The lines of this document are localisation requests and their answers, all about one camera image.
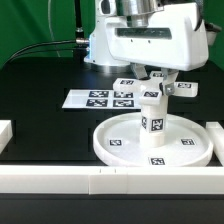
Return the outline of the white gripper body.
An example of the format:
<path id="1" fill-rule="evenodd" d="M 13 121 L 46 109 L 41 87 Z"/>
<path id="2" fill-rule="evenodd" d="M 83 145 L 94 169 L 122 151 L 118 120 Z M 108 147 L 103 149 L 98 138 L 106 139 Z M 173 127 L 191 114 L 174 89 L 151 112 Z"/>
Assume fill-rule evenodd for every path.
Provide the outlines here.
<path id="1" fill-rule="evenodd" d="M 131 28 L 125 17 L 105 19 L 110 54 L 116 60 L 189 71 L 208 60 L 204 22 L 196 3 L 165 5 L 148 26 Z"/>

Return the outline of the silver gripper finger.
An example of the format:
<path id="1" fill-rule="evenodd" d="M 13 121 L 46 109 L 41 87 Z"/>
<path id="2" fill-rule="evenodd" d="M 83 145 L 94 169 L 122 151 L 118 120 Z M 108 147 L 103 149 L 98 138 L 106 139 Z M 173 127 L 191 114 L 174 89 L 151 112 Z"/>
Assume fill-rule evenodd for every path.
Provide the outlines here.
<path id="1" fill-rule="evenodd" d="M 179 71 L 174 69 L 162 69 L 163 80 L 159 84 L 160 90 L 164 95 L 173 95 L 175 92 L 174 83 Z"/>
<path id="2" fill-rule="evenodd" d="M 131 70 L 138 80 L 148 80 L 149 76 L 146 72 L 145 66 L 142 64 L 132 63 Z"/>

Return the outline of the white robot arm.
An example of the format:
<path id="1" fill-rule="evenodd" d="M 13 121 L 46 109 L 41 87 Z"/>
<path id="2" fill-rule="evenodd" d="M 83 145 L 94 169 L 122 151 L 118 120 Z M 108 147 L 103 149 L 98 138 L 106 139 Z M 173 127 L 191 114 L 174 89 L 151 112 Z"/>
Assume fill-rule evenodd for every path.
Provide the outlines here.
<path id="1" fill-rule="evenodd" d="M 177 95 L 180 71 L 204 66 L 222 28 L 203 19 L 200 5 L 175 0 L 95 0 L 95 29 L 85 62 L 108 73 L 131 68 L 139 80 L 159 67 L 166 95 Z"/>

